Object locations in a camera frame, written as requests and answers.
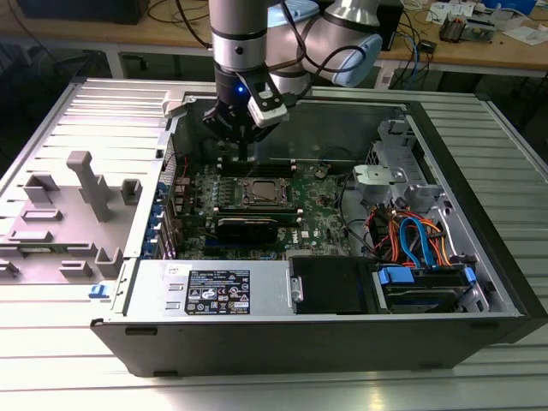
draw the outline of computer case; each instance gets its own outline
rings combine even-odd
[[[150,0],[17,0],[31,19],[137,24]]]
[[[389,51],[392,48],[402,13],[403,4],[400,0],[380,0],[377,9],[380,27],[377,33],[383,38],[383,51]]]

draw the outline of gray plastic part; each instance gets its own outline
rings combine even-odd
[[[23,187],[28,198],[36,207],[51,206],[48,191],[58,191],[59,187],[49,174],[33,174]]]
[[[95,176],[97,178],[97,185],[99,186],[99,190],[102,194],[104,194],[104,197],[108,201],[110,199],[110,189],[109,186],[106,185],[106,180],[103,176]],[[82,199],[86,204],[89,204],[89,200],[87,199],[86,193],[84,192],[83,188],[79,188],[80,195],[82,196]]]
[[[15,278],[19,270],[9,261],[0,261],[0,277]]]
[[[98,184],[97,177],[93,174],[90,163],[92,154],[90,152],[73,151],[68,156],[67,167],[69,167],[80,180],[89,205],[99,222],[109,221],[110,210],[106,204],[104,189]]]
[[[120,187],[123,202],[126,206],[137,206],[139,203],[140,194],[143,191],[143,186],[139,180],[124,180]]]
[[[50,231],[27,231],[14,229],[7,237],[9,241],[50,242],[53,235]]]
[[[62,213],[57,210],[25,210],[21,218],[28,223],[33,221],[59,221],[63,218]]]
[[[120,248],[117,248],[114,252],[114,258],[109,259],[104,248],[99,249],[97,258],[95,259],[95,265],[103,274],[105,278],[118,278],[118,273],[122,268],[123,254]]]
[[[28,246],[25,241],[16,243],[2,242],[9,245],[0,247],[0,259],[11,261],[20,271],[16,279],[0,277],[0,284],[13,283],[98,283],[104,276],[95,265],[97,251],[104,248],[109,257],[126,247],[131,224],[134,221],[136,205],[125,205],[120,186],[110,188],[109,209],[111,212],[108,223],[99,223],[92,208],[84,204],[79,193],[79,187],[59,186],[58,191],[48,193],[55,203],[51,209],[59,210],[63,218],[57,221],[25,221],[22,216],[26,211],[45,211],[37,209],[28,201],[19,217],[17,217],[8,233],[19,231],[49,231],[53,234],[53,242],[40,242],[38,246]],[[64,277],[59,271],[63,260],[85,260],[93,271],[90,277]]]
[[[93,275],[92,268],[89,266],[87,261],[61,261],[61,267],[59,271],[66,278],[82,278],[82,277],[91,277]]]
[[[17,247],[3,247],[0,248],[0,258],[25,258],[23,254]]]
[[[97,247],[95,247],[95,244],[92,242],[86,247],[67,247],[67,251],[73,257],[93,257],[94,255],[97,255]]]

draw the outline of side panel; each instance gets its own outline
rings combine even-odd
[[[529,317],[526,326],[515,330],[502,342],[515,343],[527,334],[546,324],[548,314],[540,304],[533,289],[515,262],[512,254],[498,234],[491,219],[481,206],[474,191],[450,154],[432,121],[418,103],[408,105],[414,122],[424,138],[427,148],[436,159],[436,164],[455,195],[462,212],[470,223],[485,254],[503,282],[516,308]]]
[[[126,325],[92,330],[137,376],[451,368],[522,319]]]

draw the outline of wire bundle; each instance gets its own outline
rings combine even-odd
[[[153,19],[154,21],[157,21],[159,23],[169,23],[169,24],[173,24],[173,25],[176,25],[176,24],[179,24],[179,23],[184,23],[185,21],[183,19],[179,20],[177,18],[177,15],[180,14],[179,12],[177,13],[172,13],[171,14],[171,20],[164,20],[163,18],[161,17],[157,17],[155,16],[152,11],[154,9],[157,9],[158,6],[162,5],[162,4],[165,4],[167,3],[169,0],[159,0],[157,2],[155,2],[152,6],[150,6],[148,8],[148,10],[146,11],[146,14],[151,18]],[[191,9],[185,9],[185,13],[188,12],[188,11],[192,11],[192,10],[201,10],[203,8],[206,8],[207,7],[207,3],[201,5],[201,6],[198,6],[198,7],[192,7]],[[201,19],[205,19],[206,17],[209,16],[209,13],[206,13],[204,15],[201,15],[199,17],[194,17],[192,19],[188,19],[188,22],[191,22],[191,21],[197,21],[197,20],[201,20]]]
[[[403,15],[406,17],[408,24],[399,23],[398,26],[400,27],[400,31],[396,32],[396,34],[403,36],[407,41],[409,41],[411,45],[413,46],[413,49],[408,47],[408,50],[411,51],[411,56],[408,59],[402,72],[396,77],[396,79],[394,80],[392,85],[389,87],[389,89],[393,89],[394,87],[396,87],[398,82],[400,83],[400,86],[403,86],[403,83],[405,83],[408,80],[411,80],[405,87],[406,90],[409,89],[417,81],[417,75],[425,70],[426,72],[420,78],[420,80],[422,80],[422,86],[424,86],[426,77],[428,76],[428,73],[430,71],[430,62],[432,61],[432,56],[426,53],[426,64],[422,66],[422,68],[418,68],[420,63],[420,50],[419,50],[419,44],[421,41],[420,33],[413,27],[413,23],[411,22],[411,19],[409,18],[409,14],[405,10],[403,10]],[[405,32],[404,29],[410,30],[411,33]],[[411,72],[411,74],[405,76],[405,72],[412,61],[414,61],[413,71]]]
[[[374,217],[383,217],[388,224],[388,235],[380,240],[374,247],[373,253],[378,259],[390,259],[390,262],[394,264],[402,264],[404,266],[419,267],[419,260],[412,254],[414,245],[417,240],[412,242],[412,246],[408,247],[407,240],[404,238],[405,229],[416,229],[419,231],[417,238],[420,239],[422,246],[423,258],[427,265],[451,265],[447,252],[445,250],[445,235],[442,230],[436,226],[432,220],[424,218],[414,212],[407,210],[389,210],[373,207],[372,212],[365,221],[365,227],[369,229]],[[427,236],[427,243],[425,243],[425,237],[421,235],[421,231],[424,230]],[[379,255],[383,245],[390,241],[390,249],[384,256]],[[429,253],[431,249],[436,255],[435,260],[430,260]]]
[[[322,71],[325,71],[327,73],[347,73],[354,69],[357,69],[367,58],[366,52],[357,45],[345,45],[343,47],[339,47],[338,49],[335,49],[329,56],[325,58],[325,60],[318,64],[316,63],[308,54],[307,54],[307,44],[302,38],[301,34],[299,33],[299,30],[297,29],[297,26],[295,24],[295,21],[293,20],[293,16],[291,15],[291,12],[289,11],[288,5],[286,4],[285,0],[282,0],[280,2],[280,7],[282,8],[283,16],[285,17],[285,20],[288,22],[289,27],[291,28],[291,31],[293,32],[295,39],[297,41],[297,44],[299,45],[299,51],[300,55],[297,57],[296,60],[285,62],[278,64],[275,68],[269,68],[269,71],[274,71],[274,69],[285,69],[287,67],[291,67],[297,63],[300,63],[302,60],[306,59],[310,64],[312,64],[317,70],[313,73],[310,81],[308,82],[305,89],[297,96],[297,98],[303,98],[307,95],[307,93],[312,88],[313,82],[315,79],[317,79]],[[346,50],[354,50],[358,51],[361,54],[361,59],[348,68],[341,68],[341,69],[333,69],[333,68],[327,68],[327,64],[335,57],[337,54],[346,51]]]

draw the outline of white sticker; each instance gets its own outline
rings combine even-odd
[[[164,276],[187,276],[190,270],[192,270],[190,264],[167,264]]]

